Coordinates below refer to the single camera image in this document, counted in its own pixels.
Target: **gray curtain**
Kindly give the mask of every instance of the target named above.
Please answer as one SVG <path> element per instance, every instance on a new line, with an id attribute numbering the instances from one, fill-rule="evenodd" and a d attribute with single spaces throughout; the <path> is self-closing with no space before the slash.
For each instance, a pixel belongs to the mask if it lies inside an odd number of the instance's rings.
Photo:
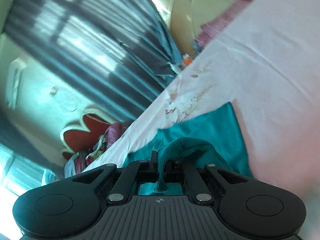
<path id="1" fill-rule="evenodd" d="M 151 0 L 15 0 L 5 32 L 121 122 L 139 117 L 181 61 Z"/>
<path id="2" fill-rule="evenodd" d="M 50 163 L 23 134 L 10 122 L 5 113 L 0 109 L 0 144 L 12 150 L 15 154 L 26 158 L 41 167 L 54 172 L 58 178 L 64 178 L 63 168 Z M 28 163 L 25 163 L 26 170 L 30 169 Z"/>

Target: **pink blanket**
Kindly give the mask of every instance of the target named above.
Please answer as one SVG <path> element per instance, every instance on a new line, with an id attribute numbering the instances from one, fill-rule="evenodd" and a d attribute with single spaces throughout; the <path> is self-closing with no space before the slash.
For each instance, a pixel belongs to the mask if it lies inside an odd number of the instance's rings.
<path id="1" fill-rule="evenodd" d="M 252 1 L 238 0 L 218 18 L 203 24 L 201 26 L 202 32 L 196 37 L 196 42 L 200 48 L 204 49 L 210 41 L 214 40 Z"/>

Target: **round pad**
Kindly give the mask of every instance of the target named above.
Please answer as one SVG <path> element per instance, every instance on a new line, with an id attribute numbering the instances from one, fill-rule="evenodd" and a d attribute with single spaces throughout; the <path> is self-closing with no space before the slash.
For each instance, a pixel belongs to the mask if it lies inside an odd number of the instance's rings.
<path id="1" fill-rule="evenodd" d="M 284 238 L 306 218 L 301 199 L 262 182 L 232 185 L 219 204 L 221 218 L 236 232 L 255 238 Z"/>
<path id="2" fill-rule="evenodd" d="M 271 217 L 283 210 L 283 204 L 276 197 L 257 195 L 247 200 L 247 208 L 256 215 Z"/>
<path id="3" fill-rule="evenodd" d="M 23 194 L 12 212 L 24 234 L 52 239 L 84 231 L 95 223 L 101 208 L 90 184 L 62 180 Z"/>
<path id="4" fill-rule="evenodd" d="M 43 196 L 36 202 L 36 209 L 49 216 L 61 215 L 68 212 L 73 206 L 73 200 L 61 194 Z"/>

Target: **floral pattern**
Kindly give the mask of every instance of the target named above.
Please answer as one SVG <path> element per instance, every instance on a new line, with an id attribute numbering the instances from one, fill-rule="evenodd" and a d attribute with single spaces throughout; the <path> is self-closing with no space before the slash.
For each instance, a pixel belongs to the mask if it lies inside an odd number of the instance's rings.
<path id="1" fill-rule="evenodd" d="M 210 64 L 201 65 L 202 67 L 196 65 L 191 70 L 191 74 L 189 75 L 191 78 L 201 78 L 201 76 L 208 72 L 213 72 L 210 69 Z M 192 98 L 181 98 L 179 99 L 177 88 L 175 91 L 169 94 L 169 101 L 168 105 L 170 106 L 169 109 L 165 109 L 165 114 L 167 116 L 172 115 L 173 113 L 177 113 L 177 119 L 172 122 L 172 124 L 179 123 L 190 119 L 193 115 L 195 115 L 196 111 L 199 110 L 199 103 L 203 99 L 204 95 L 208 93 L 215 84 L 206 86 L 202 88 L 196 95 L 193 95 Z"/>

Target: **window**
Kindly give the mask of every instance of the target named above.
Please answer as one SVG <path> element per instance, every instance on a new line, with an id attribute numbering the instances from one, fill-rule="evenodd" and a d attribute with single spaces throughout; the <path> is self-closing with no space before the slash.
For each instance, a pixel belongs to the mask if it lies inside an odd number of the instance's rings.
<path id="1" fill-rule="evenodd" d="M 0 233 L 11 240 L 22 234 L 13 218 L 12 207 L 23 193 L 40 187 L 45 169 L 0 144 Z"/>

